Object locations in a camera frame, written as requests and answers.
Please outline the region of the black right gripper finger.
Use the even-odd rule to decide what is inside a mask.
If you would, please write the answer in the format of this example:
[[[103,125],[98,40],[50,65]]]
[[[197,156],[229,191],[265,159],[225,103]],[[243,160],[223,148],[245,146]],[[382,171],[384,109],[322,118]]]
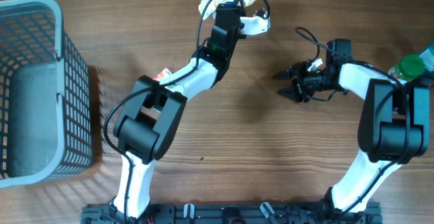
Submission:
[[[302,93],[294,90],[293,88],[284,88],[278,90],[277,93],[285,98],[292,100],[293,102],[303,102],[304,100]]]
[[[284,71],[274,74],[273,79],[291,80],[306,71],[306,62],[297,62]]]

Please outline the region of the green lid jar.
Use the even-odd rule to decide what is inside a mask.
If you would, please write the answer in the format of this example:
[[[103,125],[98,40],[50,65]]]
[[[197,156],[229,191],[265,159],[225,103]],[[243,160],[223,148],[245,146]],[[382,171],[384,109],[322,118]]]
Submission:
[[[397,79],[411,81],[422,75],[424,70],[425,64],[422,58],[416,54],[409,54],[389,69],[389,75]]]

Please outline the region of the blue mouthwash bottle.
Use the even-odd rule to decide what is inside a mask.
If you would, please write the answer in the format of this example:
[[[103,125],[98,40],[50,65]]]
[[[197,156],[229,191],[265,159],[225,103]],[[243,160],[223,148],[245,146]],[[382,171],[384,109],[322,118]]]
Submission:
[[[430,43],[420,54],[419,57],[425,64],[423,75],[433,79],[434,72],[434,44]]]

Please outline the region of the red tissue pack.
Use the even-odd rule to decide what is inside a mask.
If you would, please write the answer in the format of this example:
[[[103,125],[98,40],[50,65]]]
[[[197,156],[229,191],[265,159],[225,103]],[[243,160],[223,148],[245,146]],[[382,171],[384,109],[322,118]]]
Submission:
[[[164,68],[160,73],[158,73],[153,79],[159,81],[172,75],[172,72],[168,68]]]

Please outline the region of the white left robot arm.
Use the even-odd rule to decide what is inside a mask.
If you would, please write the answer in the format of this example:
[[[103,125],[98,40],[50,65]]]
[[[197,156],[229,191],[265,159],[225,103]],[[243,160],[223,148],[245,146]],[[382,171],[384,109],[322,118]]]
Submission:
[[[143,75],[110,111],[114,115],[120,110],[113,135],[123,170],[112,207],[123,215],[122,223],[134,223],[147,209],[157,160],[172,144],[188,100],[212,88],[228,71],[237,41],[246,37],[245,16],[243,0],[218,4],[210,37],[197,44],[184,68],[160,80]]]

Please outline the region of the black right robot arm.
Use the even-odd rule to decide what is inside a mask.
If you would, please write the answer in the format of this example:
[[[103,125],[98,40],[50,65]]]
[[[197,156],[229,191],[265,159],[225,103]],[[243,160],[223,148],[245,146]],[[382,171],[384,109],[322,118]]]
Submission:
[[[355,60],[351,41],[334,39],[319,57],[297,62],[274,75],[291,86],[278,93],[294,102],[315,100],[316,92],[352,92],[363,99],[357,131],[359,151],[347,173],[329,189],[321,211],[330,219],[359,214],[381,183],[429,146],[430,78],[420,68],[410,78],[385,73]]]

